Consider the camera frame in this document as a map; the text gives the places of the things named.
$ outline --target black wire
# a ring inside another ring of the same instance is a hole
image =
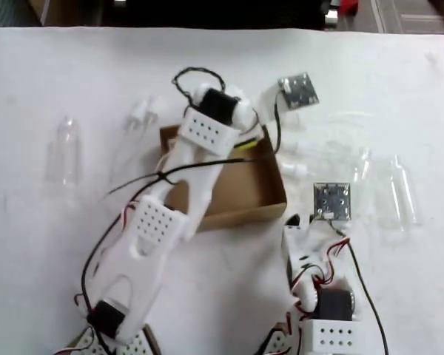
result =
[[[187,67],[185,69],[182,69],[178,74],[176,74],[176,76],[171,80],[171,82],[176,86],[176,89],[178,89],[178,91],[187,98],[190,106],[192,106],[191,93],[189,91],[184,90],[179,84],[179,78],[187,74],[188,72],[205,72],[206,74],[212,75],[214,78],[219,80],[219,83],[221,84],[221,91],[225,92],[226,88],[225,81],[223,81],[222,77],[216,72],[213,72],[203,67]]]
[[[345,233],[343,233],[342,231],[340,231],[339,229],[335,228],[332,225],[332,221],[329,221],[329,225],[341,237],[345,237],[346,236]],[[385,329],[383,329],[382,321],[380,320],[380,316],[378,315],[378,312],[377,312],[377,309],[375,307],[375,304],[373,303],[373,299],[370,297],[370,293],[367,290],[367,286],[365,284],[365,281],[363,280],[362,273],[360,272],[360,267],[358,265],[357,257],[355,256],[354,249],[352,248],[352,245],[351,245],[350,242],[347,243],[347,246],[349,247],[350,255],[352,256],[352,259],[354,261],[355,270],[357,271],[358,279],[360,280],[360,283],[362,284],[363,292],[365,292],[367,300],[370,303],[371,310],[373,311],[373,314],[375,315],[375,319],[377,320],[378,328],[380,329],[380,334],[382,336],[384,353],[385,353],[385,355],[389,355],[388,343],[386,341]]]
[[[147,185],[140,188],[130,200],[134,200],[139,196],[139,194],[143,193],[146,189],[151,187],[152,185],[156,184],[157,182],[161,181],[162,179],[159,177],[158,179],[155,179],[151,182],[149,182]],[[90,304],[89,295],[87,294],[87,288],[86,288],[86,274],[87,270],[89,268],[90,262],[94,258],[95,253],[97,252],[98,248],[101,246],[101,244],[104,242],[104,240],[107,238],[107,235],[112,231],[113,227],[117,224],[118,220],[120,219],[120,215],[118,215],[114,221],[110,224],[110,226],[107,228],[107,230],[104,232],[104,234],[101,236],[97,244],[95,244],[94,248],[89,254],[89,257],[86,260],[86,263],[84,264],[84,268],[82,269],[82,275],[81,275],[81,288],[82,288],[82,297],[84,298],[84,302],[86,304],[87,312],[90,313],[92,311],[92,305]],[[107,355],[114,355],[108,345],[105,343],[104,339],[102,338],[102,335],[100,334],[97,329],[95,329],[95,336],[97,337],[98,342],[100,343],[101,347],[104,349],[105,353]]]
[[[218,164],[257,163],[257,162],[260,162],[260,161],[265,160],[267,158],[270,158],[273,155],[276,155],[281,147],[281,119],[280,119],[280,114],[278,112],[278,96],[280,93],[281,92],[278,92],[277,95],[275,96],[275,104],[274,104],[274,114],[275,114],[275,121],[276,121],[277,138],[276,138],[276,146],[275,146],[275,149],[273,150],[273,152],[269,152],[265,155],[262,155],[261,157],[256,157],[256,158],[232,158],[232,159],[205,161],[205,162],[201,162],[201,163],[194,163],[194,164],[177,166],[177,167],[170,169],[166,172],[153,172],[152,174],[142,175],[140,177],[137,177],[131,181],[124,183],[123,185],[115,187],[112,191],[107,193],[107,196],[113,194],[114,192],[117,192],[118,190],[120,190],[132,183],[146,179],[151,176],[159,175],[160,176],[159,180],[167,180],[168,175],[171,175],[172,173],[175,173],[175,172],[179,172],[181,170],[201,168],[203,166],[212,166],[212,165],[218,165]]]

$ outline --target brown cardboard tray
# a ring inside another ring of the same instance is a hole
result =
[[[178,135],[179,126],[160,129],[161,153],[169,150],[169,140]],[[234,150],[231,158],[254,158],[273,152],[264,130],[265,138],[246,150]],[[173,209],[187,211],[186,183],[179,183],[168,194],[166,204]],[[252,222],[274,220],[286,209],[286,193],[275,156],[257,163],[227,164],[222,168],[214,190],[212,202],[198,231],[231,228]]]

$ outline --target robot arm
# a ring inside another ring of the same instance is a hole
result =
[[[247,135],[262,134],[248,101],[202,85],[192,95],[192,106],[162,171],[225,160],[237,142],[246,140]],[[196,232],[222,167],[219,163],[171,174],[171,183],[185,180],[189,185],[187,214],[164,205],[172,184],[158,181],[141,196],[121,237],[98,261],[87,286],[93,309],[87,320],[110,344],[129,344],[142,329],[160,288],[166,260],[181,240]]]
[[[348,241],[328,223],[302,224],[297,215],[287,221],[282,252],[297,301],[259,355],[361,354],[361,289],[340,253]]]

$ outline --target transparent plastic piece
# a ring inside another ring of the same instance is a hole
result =
[[[376,181],[377,216],[381,227],[405,231],[422,224],[411,174],[398,155],[379,162]]]
[[[352,214],[359,215],[366,207],[366,191],[371,172],[371,149],[361,148],[352,164],[353,176],[350,180]]]
[[[58,126],[55,142],[55,178],[65,186],[81,181],[81,133],[77,121],[66,116]]]

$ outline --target white tablecloth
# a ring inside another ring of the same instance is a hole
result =
[[[408,163],[425,223],[395,246],[375,230],[352,238],[391,354],[444,354],[444,36],[105,28],[0,29],[0,354],[49,354],[84,326],[71,300],[81,267],[130,193],[98,200],[115,130],[138,96],[182,107],[170,80],[185,66],[209,67],[251,98],[307,71],[320,104],[305,115],[371,114],[362,122],[369,145]],[[83,138],[77,207],[56,203],[43,184],[64,114]],[[157,159],[153,133],[147,170]],[[258,348],[293,301],[280,227],[207,232],[175,251],[148,319],[164,354]],[[366,322],[366,354],[381,354],[369,312]]]

